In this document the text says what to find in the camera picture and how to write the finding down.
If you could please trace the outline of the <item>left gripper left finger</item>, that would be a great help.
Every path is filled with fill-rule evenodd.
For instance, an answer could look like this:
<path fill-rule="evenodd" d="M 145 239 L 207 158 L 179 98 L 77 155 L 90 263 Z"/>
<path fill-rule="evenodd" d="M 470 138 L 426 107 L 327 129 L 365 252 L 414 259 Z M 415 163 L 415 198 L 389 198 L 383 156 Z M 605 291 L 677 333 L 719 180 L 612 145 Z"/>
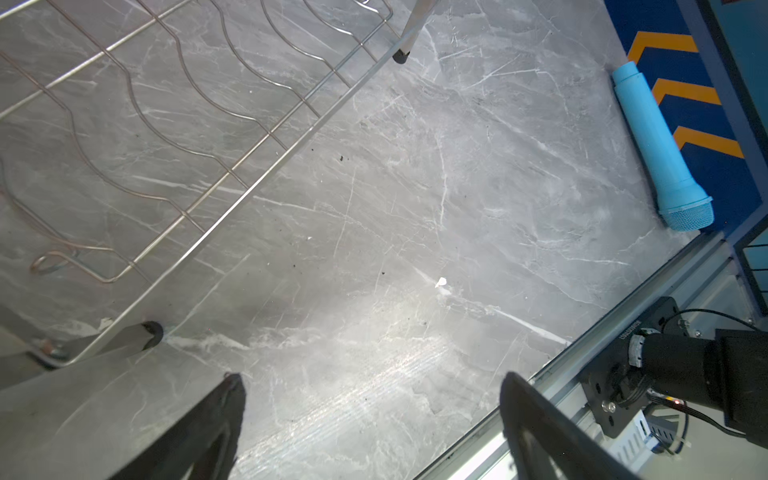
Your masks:
<path fill-rule="evenodd" d="M 236 463 L 246 406 L 238 373 L 225 375 L 114 479 L 227 479 Z"/>

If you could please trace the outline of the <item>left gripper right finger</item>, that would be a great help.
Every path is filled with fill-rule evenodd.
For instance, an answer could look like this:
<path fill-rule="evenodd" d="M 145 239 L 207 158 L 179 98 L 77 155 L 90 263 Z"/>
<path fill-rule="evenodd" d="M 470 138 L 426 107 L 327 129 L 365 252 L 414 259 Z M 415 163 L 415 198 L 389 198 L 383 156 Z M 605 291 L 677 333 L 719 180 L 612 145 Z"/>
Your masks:
<path fill-rule="evenodd" d="M 499 413 L 520 479 L 635 479 L 515 372 L 505 376 Z"/>

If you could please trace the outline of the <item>chrome wire dish rack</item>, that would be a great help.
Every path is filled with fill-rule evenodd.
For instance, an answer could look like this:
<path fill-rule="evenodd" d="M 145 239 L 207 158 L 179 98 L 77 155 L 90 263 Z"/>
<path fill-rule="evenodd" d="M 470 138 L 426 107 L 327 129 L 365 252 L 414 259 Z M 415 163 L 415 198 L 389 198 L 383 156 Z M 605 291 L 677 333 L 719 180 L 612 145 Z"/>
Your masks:
<path fill-rule="evenodd" d="M 157 345 L 144 307 L 434 1 L 5 1 L 1 388 Z"/>

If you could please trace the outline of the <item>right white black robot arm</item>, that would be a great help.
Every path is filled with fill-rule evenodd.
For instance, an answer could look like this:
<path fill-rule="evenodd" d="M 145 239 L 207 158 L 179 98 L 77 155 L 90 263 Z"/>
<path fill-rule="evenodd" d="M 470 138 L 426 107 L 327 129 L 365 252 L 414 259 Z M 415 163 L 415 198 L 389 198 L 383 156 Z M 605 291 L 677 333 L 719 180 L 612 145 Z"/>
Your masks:
<path fill-rule="evenodd" d="M 649 382 L 649 402 L 767 447 L 765 332 L 718 329 L 712 340 L 633 335 L 628 363 Z"/>

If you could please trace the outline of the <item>light blue toy microphone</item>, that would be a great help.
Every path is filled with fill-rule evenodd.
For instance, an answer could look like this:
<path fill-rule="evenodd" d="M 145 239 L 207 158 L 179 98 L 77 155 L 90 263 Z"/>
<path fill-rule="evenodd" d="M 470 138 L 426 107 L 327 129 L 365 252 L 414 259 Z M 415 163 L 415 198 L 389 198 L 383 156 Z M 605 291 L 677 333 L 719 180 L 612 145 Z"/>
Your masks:
<path fill-rule="evenodd" d="M 612 73 L 614 91 L 653 184 L 658 212 L 675 231 L 714 222 L 712 197 L 693 178 L 652 95 L 633 62 Z"/>

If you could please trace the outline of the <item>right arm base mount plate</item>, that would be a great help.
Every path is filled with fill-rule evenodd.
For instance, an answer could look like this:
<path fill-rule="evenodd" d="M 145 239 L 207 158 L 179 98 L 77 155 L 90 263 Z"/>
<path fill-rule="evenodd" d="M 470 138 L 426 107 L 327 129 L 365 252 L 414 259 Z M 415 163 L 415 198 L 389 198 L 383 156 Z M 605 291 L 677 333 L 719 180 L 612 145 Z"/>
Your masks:
<path fill-rule="evenodd" d="M 661 333 L 682 335 L 679 327 L 668 327 L 669 317 L 679 311 L 674 298 L 663 296 L 633 320 L 579 373 L 587 405 L 605 436 L 616 439 L 648 401 L 650 379 L 629 361 L 634 335 Z"/>

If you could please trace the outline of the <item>aluminium front rail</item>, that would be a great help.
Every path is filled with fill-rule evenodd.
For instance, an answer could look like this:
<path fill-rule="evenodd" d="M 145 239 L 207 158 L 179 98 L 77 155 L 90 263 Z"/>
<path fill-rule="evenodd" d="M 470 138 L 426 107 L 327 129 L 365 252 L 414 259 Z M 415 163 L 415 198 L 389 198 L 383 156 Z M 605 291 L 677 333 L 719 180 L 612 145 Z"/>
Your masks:
<path fill-rule="evenodd" d="M 672 260 L 622 300 L 596 325 L 546 364 L 530 379 L 532 386 L 552 401 L 570 420 L 597 436 L 594 415 L 577 381 L 609 341 L 661 296 L 679 306 L 712 307 L 731 314 L 754 315 L 747 288 L 739 277 L 732 245 L 722 233 L 699 235 Z M 502 418 L 495 410 L 433 461 L 419 479 L 515 479 L 514 460 L 503 435 Z"/>

